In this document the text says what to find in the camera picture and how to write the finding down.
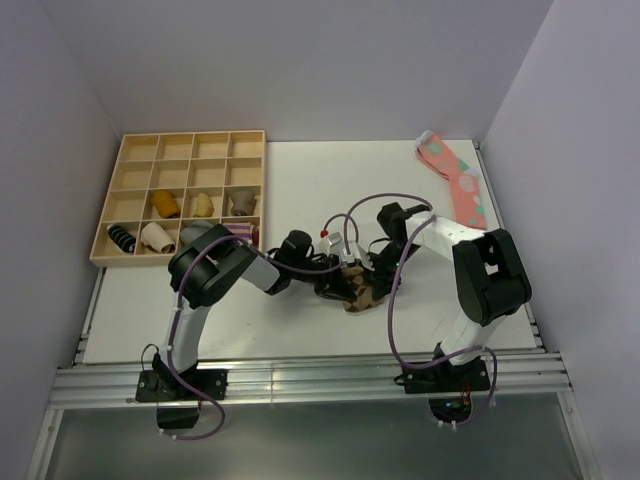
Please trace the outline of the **brown argyle sock pair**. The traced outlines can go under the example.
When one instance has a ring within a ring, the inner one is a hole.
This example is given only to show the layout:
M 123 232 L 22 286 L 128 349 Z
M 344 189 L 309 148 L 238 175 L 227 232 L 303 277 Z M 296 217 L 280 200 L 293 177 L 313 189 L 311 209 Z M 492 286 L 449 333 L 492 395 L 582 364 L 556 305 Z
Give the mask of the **brown argyle sock pair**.
M 343 309 L 350 314 L 357 314 L 369 309 L 377 308 L 384 303 L 384 299 L 375 299 L 372 283 L 372 271 L 360 264 L 346 266 L 342 269 L 343 278 L 356 296 L 355 300 L 343 301 Z

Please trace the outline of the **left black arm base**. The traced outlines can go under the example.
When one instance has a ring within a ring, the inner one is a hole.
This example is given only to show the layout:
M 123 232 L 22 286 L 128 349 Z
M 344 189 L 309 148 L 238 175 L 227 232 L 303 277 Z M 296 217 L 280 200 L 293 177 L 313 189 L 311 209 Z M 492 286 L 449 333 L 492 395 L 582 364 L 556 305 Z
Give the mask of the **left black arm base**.
M 214 400 L 223 400 L 227 388 L 228 371 L 225 369 L 196 370 L 195 376 L 187 383 L 195 390 L 204 393 Z M 161 379 L 153 370 L 144 370 L 138 379 L 135 393 L 137 403 L 166 403 L 178 401 L 196 401 L 202 397 L 186 388 L 174 376 L 168 381 Z

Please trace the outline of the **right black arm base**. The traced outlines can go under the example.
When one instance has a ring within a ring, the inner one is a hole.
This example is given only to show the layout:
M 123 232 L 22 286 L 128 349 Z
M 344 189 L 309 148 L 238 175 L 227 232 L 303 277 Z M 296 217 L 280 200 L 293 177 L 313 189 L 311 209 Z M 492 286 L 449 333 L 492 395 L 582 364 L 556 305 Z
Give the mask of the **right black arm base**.
M 462 366 L 446 362 L 425 370 L 403 367 L 394 383 L 406 394 L 485 392 L 491 386 L 486 363 L 481 358 Z

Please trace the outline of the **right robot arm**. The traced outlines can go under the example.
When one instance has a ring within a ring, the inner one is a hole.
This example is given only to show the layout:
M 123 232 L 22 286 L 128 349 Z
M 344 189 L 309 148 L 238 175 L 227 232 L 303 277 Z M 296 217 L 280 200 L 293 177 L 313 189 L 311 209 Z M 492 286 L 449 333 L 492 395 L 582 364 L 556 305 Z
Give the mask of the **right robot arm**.
M 468 374 L 466 364 L 488 350 L 486 343 L 507 316 L 532 297 L 532 287 L 511 234 L 481 231 L 435 215 L 427 206 L 409 209 L 394 202 L 377 221 L 388 244 L 372 259 L 373 291 L 388 298 L 387 336 L 391 352 L 406 368 L 432 368 L 435 383 L 452 390 Z M 394 336 L 394 309 L 405 263 L 427 249 L 452 265 L 459 304 L 456 321 L 427 363 L 405 361 Z

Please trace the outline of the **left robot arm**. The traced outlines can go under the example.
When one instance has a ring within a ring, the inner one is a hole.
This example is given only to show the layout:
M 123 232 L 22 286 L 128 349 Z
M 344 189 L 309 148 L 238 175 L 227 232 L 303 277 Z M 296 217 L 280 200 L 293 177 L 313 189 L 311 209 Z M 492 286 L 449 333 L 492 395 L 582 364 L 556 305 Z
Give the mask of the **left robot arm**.
M 216 224 L 175 254 L 168 271 L 176 306 L 166 344 L 160 350 L 165 369 L 158 385 L 172 399 L 183 399 L 193 391 L 192 371 L 198 363 L 198 346 L 209 311 L 238 280 L 270 296 L 298 281 L 311 284 L 321 298 L 356 299 L 341 273 L 339 257 L 315 252 L 311 236 L 301 230 L 290 231 L 280 247 L 264 254 Z

